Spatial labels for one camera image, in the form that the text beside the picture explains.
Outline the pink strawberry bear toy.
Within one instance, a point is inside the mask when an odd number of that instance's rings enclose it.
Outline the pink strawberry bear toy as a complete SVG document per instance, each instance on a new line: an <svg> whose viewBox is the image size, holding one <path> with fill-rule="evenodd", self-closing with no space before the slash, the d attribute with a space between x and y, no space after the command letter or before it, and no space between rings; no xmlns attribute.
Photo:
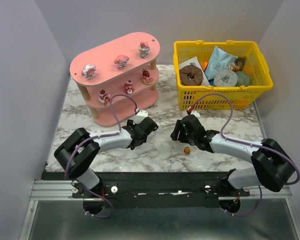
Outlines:
<svg viewBox="0 0 300 240"><path fill-rule="evenodd" d="M127 95L132 95L134 93L134 87L131 80L124 83L124 93Z"/></svg>

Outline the red white bow toy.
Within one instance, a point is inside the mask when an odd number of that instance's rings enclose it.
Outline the red white bow toy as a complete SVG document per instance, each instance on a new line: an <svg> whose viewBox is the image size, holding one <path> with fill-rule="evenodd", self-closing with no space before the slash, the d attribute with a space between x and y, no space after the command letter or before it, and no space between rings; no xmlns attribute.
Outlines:
<svg viewBox="0 0 300 240"><path fill-rule="evenodd" d="M110 103L111 95L108 94L104 89L99 92L98 100L104 106L107 106Z"/></svg>

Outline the strawberry donut toy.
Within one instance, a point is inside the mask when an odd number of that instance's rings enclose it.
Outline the strawberry donut toy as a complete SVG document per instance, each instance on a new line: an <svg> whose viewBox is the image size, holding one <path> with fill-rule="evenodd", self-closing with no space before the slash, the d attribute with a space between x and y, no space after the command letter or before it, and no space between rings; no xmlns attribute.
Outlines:
<svg viewBox="0 0 300 240"><path fill-rule="evenodd" d="M145 68L142 69L142 82L145 85L151 85L153 83L154 79L150 75L149 71L146 70Z"/></svg>

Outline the pink wide-eared toy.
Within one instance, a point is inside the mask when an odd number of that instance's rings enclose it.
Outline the pink wide-eared toy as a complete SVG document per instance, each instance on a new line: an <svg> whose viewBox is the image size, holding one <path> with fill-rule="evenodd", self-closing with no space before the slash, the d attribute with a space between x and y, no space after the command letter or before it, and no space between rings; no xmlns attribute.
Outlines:
<svg viewBox="0 0 300 240"><path fill-rule="evenodd" d="M122 70L125 68L129 60L130 58L127 55L121 54L115 58L114 64L116 65L117 69Z"/></svg>

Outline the pink white hooded toy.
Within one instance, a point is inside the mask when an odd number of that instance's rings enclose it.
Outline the pink white hooded toy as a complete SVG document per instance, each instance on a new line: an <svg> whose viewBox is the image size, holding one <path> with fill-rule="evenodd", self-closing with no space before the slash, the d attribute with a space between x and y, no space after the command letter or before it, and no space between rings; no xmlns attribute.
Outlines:
<svg viewBox="0 0 300 240"><path fill-rule="evenodd" d="M92 80L95 78L96 66L93 64L87 64L83 67L81 71L81 75L85 77L87 80Z"/></svg>

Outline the pink flower-ring bunny toy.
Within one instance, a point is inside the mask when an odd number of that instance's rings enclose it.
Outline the pink flower-ring bunny toy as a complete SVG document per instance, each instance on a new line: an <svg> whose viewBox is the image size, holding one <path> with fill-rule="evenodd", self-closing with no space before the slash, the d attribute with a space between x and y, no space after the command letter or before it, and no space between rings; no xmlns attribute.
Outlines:
<svg viewBox="0 0 300 240"><path fill-rule="evenodd" d="M139 44L139 55L141 58L147 58L149 51L150 51L150 47L149 44L147 42L143 42L141 41Z"/></svg>

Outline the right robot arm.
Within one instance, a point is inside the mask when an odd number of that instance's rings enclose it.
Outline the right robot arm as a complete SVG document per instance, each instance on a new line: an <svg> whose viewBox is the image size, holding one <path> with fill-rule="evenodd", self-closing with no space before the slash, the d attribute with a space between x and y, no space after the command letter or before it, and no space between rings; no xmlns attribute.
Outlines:
<svg viewBox="0 0 300 240"><path fill-rule="evenodd" d="M196 146L202 151L226 154L251 163L246 169L231 169L220 181L223 191L263 186L279 192L295 172L287 154L273 139L261 142L229 138L217 130L206 130L193 114L177 120L170 135L173 141Z"/></svg>

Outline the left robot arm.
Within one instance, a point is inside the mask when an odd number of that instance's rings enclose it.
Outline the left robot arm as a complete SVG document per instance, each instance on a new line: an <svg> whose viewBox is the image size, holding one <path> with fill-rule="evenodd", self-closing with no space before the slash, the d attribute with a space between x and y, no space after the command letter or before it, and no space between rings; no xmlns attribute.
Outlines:
<svg viewBox="0 0 300 240"><path fill-rule="evenodd" d="M139 123L129 119L120 131L96 133L94 136L80 127L55 150L54 157L65 170L66 178L93 190L101 183L90 168L97 154L114 149L134 150L157 129L157 123L150 117L143 118Z"/></svg>

